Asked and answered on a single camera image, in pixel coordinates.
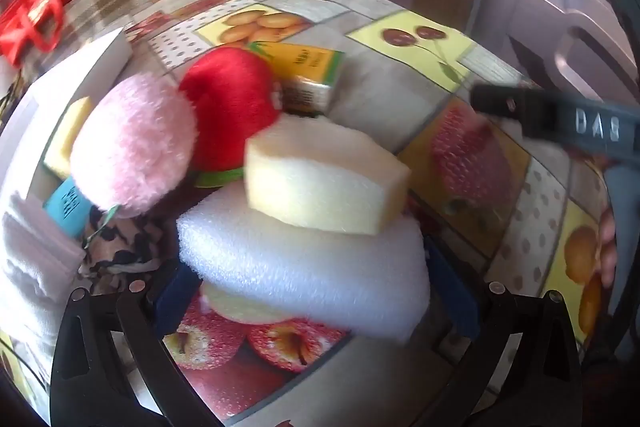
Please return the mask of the person's right hand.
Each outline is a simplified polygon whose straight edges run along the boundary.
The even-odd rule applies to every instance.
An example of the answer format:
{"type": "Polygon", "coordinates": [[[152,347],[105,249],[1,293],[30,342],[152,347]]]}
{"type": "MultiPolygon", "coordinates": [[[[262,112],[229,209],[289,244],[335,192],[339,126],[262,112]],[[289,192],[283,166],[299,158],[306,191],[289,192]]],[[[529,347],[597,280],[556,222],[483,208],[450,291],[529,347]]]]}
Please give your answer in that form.
{"type": "Polygon", "coordinates": [[[599,223],[600,260],[598,271],[604,288],[610,288],[615,279],[617,249],[615,243],[615,222],[612,208],[602,213],[599,223]]]}

